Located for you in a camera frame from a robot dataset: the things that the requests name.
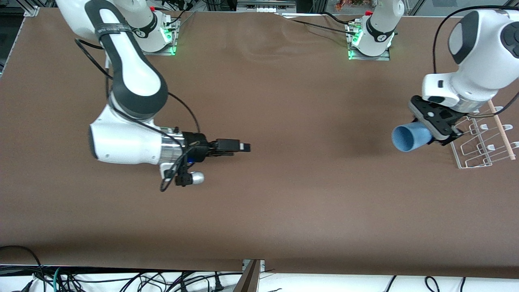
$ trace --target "brown table surface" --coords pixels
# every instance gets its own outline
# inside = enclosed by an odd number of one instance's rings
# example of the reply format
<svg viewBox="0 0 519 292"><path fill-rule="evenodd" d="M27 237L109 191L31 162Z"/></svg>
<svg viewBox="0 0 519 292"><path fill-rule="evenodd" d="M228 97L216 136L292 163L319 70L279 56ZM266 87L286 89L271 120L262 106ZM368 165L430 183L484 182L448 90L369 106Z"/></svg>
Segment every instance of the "brown table surface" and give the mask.
<svg viewBox="0 0 519 292"><path fill-rule="evenodd" d="M274 14L196 13L176 56L149 59L209 139L252 152L207 159L195 167L204 184L160 193L156 165L90 155L103 75L59 11L42 9L0 80L0 243L58 265L239 270L262 258L278 272L518 277L519 162L459 170L450 147L391 144L432 71L440 21L403 18L391 61L374 62L348 60L340 33ZM455 22L440 35L440 72L456 70L446 48ZM502 120L519 125L518 107ZM194 130L174 100L156 124ZM32 263L14 250L0 259Z"/></svg>

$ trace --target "mounting plate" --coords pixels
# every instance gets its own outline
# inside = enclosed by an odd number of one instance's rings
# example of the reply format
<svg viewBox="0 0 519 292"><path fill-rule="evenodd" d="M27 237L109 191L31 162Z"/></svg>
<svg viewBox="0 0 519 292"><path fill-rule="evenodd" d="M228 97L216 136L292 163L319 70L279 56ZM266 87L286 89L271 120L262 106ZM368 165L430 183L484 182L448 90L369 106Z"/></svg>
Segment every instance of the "mounting plate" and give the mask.
<svg viewBox="0 0 519 292"><path fill-rule="evenodd" d="M181 20L175 21L175 23L171 24L170 27L166 29L171 29L171 32L164 31L164 35L166 38L170 38L171 42L168 43L162 50L156 51L156 52L142 52L146 56L175 56L176 55L176 46L179 42L179 29L181 25Z"/></svg>
<svg viewBox="0 0 519 292"><path fill-rule="evenodd" d="M350 26L348 24L344 25L346 31L355 32L357 34L362 34L362 25L360 23L360 18L352 21L355 23L355 26ZM348 59L349 60L371 60L371 61L389 61L389 48L387 48L381 55L379 56L366 56L359 51L355 46L352 45L353 41L356 41L356 35L346 34L346 41L348 43Z"/></svg>

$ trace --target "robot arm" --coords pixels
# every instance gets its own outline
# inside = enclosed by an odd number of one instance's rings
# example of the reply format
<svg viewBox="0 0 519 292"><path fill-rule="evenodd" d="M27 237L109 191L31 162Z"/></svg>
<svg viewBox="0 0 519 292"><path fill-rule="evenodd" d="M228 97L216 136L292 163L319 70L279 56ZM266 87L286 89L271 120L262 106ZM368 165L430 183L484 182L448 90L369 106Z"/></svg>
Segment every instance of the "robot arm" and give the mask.
<svg viewBox="0 0 519 292"><path fill-rule="evenodd" d="M208 142L201 133L156 126L153 118L168 98L166 82L144 57L133 28L117 7L107 0L58 0L58 6L74 32L99 41L113 66L108 104L89 129L96 159L158 164L163 182L169 185L174 178L175 184L186 186L204 181L202 173L187 172L188 163L250 152L250 145L239 140Z"/></svg>
<svg viewBox="0 0 519 292"><path fill-rule="evenodd" d="M415 121L393 131L393 143L401 151L459 138L463 133L456 129L457 121L519 78L519 11L473 11L456 24L448 46L458 71L425 76L422 97L413 96L408 104ZM421 142L413 142L411 134Z"/></svg>
<svg viewBox="0 0 519 292"><path fill-rule="evenodd" d="M84 13L88 0L56 0L63 18L75 34L92 42L97 41L90 19ZM172 42L171 17L151 11L146 0L108 0L122 14L144 52L156 52Z"/></svg>
<svg viewBox="0 0 519 292"><path fill-rule="evenodd" d="M360 18L361 31L352 45L364 55L380 56L390 46L404 8L402 0L379 1L372 15Z"/></svg>

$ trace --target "silver metal cylinder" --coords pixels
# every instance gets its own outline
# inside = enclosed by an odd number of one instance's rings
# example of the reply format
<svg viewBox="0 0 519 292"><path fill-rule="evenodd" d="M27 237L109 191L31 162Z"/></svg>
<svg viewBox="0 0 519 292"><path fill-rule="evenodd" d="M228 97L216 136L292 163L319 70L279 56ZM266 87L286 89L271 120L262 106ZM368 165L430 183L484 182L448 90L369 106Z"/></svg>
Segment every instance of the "silver metal cylinder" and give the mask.
<svg viewBox="0 0 519 292"><path fill-rule="evenodd" d="M206 179L203 173L199 171L193 171L190 172L192 178L193 178L193 184L201 184Z"/></svg>
<svg viewBox="0 0 519 292"><path fill-rule="evenodd" d="M175 138L176 141L180 143L177 143L173 140L171 140L169 137L163 136L162 137L162 144L160 147L160 160L159 164L161 163L174 163L177 158L182 155L182 146L184 145L184 136L182 135L182 132L178 132L175 134L175 130L172 128L160 128L163 132L167 133L168 135Z"/></svg>
<svg viewBox="0 0 519 292"><path fill-rule="evenodd" d="M460 113L471 113L477 109L479 109L482 105L486 103L486 101L475 101L465 98L462 95L458 95L459 101L458 103L451 107L453 111L457 111Z"/></svg>

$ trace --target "white floor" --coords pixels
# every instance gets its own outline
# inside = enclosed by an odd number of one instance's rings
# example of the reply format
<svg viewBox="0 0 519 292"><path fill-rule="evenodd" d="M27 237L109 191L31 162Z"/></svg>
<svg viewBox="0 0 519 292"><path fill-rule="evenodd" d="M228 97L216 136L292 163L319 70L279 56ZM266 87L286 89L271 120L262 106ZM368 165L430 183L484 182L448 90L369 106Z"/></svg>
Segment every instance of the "white floor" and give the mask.
<svg viewBox="0 0 519 292"><path fill-rule="evenodd" d="M201 272L195 275L213 275L214 273ZM118 278L131 278L135 273L125 274L87 274L79 275L79 280L110 280ZM163 276L168 282L175 280L180 273L165 273ZM221 276L220 280L225 291L232 291L232 286L238 282L239 275ZM391 276L369 276L369 275L314 275L314 274L272 274L262 273L259 282L258 292L270 292L279 290L280 292L324 292L324 291L344 291L344 292L384 292ZM3 276L0 277L0 292L20 291L30 280L31 276ZM458 292L460 289L461 278L459 277L435 277L441 292ZM109 283L82 283L86 292L118 292L127 281ZM136 292L140 281L134 281L126 292ZM200 281L187 286L189 292L206 292L207 281ZM210 279L211 289L214 289L214 279ZM43 291L42 281L36 280L30 292ZM52 287L47 285L47 291L52 292ZM158 287L146 285L142 292L160 292ZM494 278L467 278L464 292L518 292L519 280L494 279ZM398 276L393 282L390 292L429 292L424 284L423 276Z"/></svg>

